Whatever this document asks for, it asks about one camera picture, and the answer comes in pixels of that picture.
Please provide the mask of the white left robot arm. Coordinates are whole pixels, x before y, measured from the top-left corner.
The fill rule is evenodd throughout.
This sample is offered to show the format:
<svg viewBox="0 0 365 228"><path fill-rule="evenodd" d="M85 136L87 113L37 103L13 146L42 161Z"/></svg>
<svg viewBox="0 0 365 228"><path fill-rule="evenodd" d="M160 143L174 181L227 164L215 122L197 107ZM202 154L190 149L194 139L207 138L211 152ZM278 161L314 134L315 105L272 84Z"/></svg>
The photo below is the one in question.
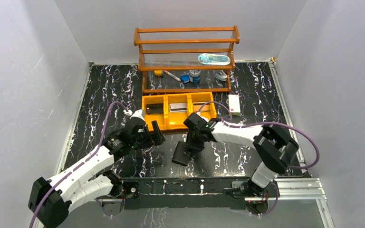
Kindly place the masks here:
<svg viewBox="0 0 365 228"><path fill-rule="evenodd" d="M40 177L31 187L28 208L31 223L38 220L46 228L57 228L83 204L123 193L123 182L111 171L95 175L133 150L145 150L165 142L157 120L146 117L143 109L131 113L119 130L102 138L98 145L75 164L48 179Z"/></svg>

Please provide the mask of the black leather card holder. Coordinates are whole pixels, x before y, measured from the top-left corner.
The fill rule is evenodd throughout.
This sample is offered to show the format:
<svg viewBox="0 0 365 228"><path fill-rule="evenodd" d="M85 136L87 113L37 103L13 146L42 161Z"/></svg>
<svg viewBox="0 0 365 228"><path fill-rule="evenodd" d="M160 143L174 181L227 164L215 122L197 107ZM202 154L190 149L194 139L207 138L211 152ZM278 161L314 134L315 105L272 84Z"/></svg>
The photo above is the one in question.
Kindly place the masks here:
<svg viewBox="0 0 365 228"><path fill-rule="evenodd" d="M186 167L191 159L191 155L185 150L186 142L179 141L172 156L172 162Z"/></svg>

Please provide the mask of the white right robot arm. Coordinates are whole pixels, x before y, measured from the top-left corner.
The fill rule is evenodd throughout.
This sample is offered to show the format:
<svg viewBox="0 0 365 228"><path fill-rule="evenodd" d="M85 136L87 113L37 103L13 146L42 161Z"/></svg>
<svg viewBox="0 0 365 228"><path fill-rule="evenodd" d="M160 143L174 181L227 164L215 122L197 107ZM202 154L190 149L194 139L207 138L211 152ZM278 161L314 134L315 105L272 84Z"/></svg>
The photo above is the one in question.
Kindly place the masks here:
<svg viewBox="0 0 365 228"><path fill-rule="evenodd" d="M299 149L281 123L242 125L219 118L207 120L196 113L190 114L183 123L188 135L182 153L187 157L201 152L205 142L235 143L257 151L261 164L249 179L249 192L255 197L262 196L268 185L287 171Z"/></svg>

